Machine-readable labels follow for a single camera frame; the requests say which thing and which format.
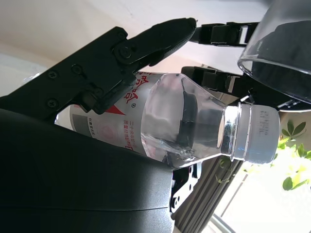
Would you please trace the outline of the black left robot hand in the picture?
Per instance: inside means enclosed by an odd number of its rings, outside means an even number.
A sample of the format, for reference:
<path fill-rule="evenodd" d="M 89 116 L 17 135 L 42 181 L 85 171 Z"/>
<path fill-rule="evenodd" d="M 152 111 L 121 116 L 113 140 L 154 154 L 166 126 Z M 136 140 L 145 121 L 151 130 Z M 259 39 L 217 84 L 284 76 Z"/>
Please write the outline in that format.
<path fill-rule="evenodd" d="M 204 24 L 198 27 L 191 38 L 191 42 L 221 47 L 246 46 L 258 23 Z M 247 74 L 237 75 L 229 72 L 202 67 L 183 67 L 185 74 L 198 85 L 208 91 L 228 94 L 236 97 L 230 105 L 238 102 L 266 105 L 282 112 L 309 112 L 309 103 L 294 99 L 274 89 L 271 89 Z"/>

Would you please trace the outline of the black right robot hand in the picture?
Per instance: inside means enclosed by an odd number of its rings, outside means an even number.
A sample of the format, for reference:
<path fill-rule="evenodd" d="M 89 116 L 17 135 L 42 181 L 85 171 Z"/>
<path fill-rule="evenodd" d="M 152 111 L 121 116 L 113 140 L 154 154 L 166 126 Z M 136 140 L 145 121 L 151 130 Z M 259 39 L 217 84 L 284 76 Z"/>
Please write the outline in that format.
<path fill-rule="evenodd" d="M 0 99 L 3 233 L 171 233 L 172 169 L 55 125 L 72 104 L 104 113 L 135 74 L 187 43 L 194 18 L 128 39 L 115 27 Z"/>

